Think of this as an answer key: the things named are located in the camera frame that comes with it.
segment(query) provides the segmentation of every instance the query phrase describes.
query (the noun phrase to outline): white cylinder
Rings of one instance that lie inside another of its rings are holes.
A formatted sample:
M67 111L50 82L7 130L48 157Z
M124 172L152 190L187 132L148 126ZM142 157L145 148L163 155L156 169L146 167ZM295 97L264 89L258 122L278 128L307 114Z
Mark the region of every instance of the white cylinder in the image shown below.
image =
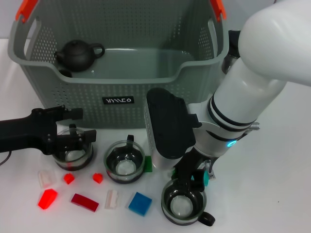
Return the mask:
M239 58L214 94L218 110L237 123L255 121L283 90L286 82L249 70Z

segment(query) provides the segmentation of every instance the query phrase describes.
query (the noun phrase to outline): teapot lid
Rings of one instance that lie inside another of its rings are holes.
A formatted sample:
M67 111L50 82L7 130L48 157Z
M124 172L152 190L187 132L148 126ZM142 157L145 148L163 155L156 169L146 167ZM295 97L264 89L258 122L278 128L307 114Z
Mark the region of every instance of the teapot lid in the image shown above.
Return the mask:
M86 42L82 40L72 40L68 42L64 47L65 55L81 55L89 49Z

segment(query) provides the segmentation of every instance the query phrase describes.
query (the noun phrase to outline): red translucent block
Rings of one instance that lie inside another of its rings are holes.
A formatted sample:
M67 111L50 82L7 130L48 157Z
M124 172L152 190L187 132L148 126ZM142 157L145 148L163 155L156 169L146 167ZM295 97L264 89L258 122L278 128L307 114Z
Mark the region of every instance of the red translucent block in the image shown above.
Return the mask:
M104 178L101 173L95 173L93 175L93 180L96 181L97 183L101 183L104 180Z
M43 192L43 195L38 203L41 209L46 210L55 201L57 192L54 189L47 189Z
M67 184L70 184L71 182L74 181L74 176L73 176L71 173L67 173L67 174L64 176L64 181L65 181Z
M79 194L75 194L71 200L72 203L76 204L76 205L80 205L80 206L83 206L93 212L96 211L97 207L98 207L98 203L89 199L89 198L86 198L82 195L79 195Z

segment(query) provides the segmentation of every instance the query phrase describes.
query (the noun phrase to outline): white table surface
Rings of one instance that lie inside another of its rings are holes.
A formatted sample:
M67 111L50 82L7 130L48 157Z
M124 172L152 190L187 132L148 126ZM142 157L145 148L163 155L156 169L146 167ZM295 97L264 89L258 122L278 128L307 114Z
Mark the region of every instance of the white table surface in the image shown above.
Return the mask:
M20 67L7 56L7 40L0 40L0 120L25 117L42 107ZM147 135L140 130L98 130L96 159L74 172L75 181L66 185L66 173L35 149L12 152L0 166L1 233L309 233L311 230L311 88L288 83L283 92L258 118L259 132L252 132L233 146L214 165L216 179L206 193L206 211L216 222L207 227L199 222L180 227L170 223L160 208L160 195L167 173L146 173L136 183L120 185L106 175L103 153L115 141L131 133L148 151ZM0 153L2 161L7 153ZM48 210L37 203L43 189L37 173L54 169L58 197ZM102 184L91 176L104 174ZM122 193L121 207L104 208L109 189ZM146 217L125 208L136 191L153 198ZM70 203L75 194L97 202L95 213Z

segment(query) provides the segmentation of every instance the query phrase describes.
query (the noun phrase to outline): blue block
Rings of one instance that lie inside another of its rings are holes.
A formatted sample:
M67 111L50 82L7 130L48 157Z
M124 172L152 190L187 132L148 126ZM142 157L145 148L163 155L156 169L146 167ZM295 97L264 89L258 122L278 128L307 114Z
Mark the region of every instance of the blue block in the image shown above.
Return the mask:
M147 211L149 210L151 202L152 202L151 198L148 198L145 195L142 195L141 193L136 192L128 208L131 211L135 212L136 214L145 216Z

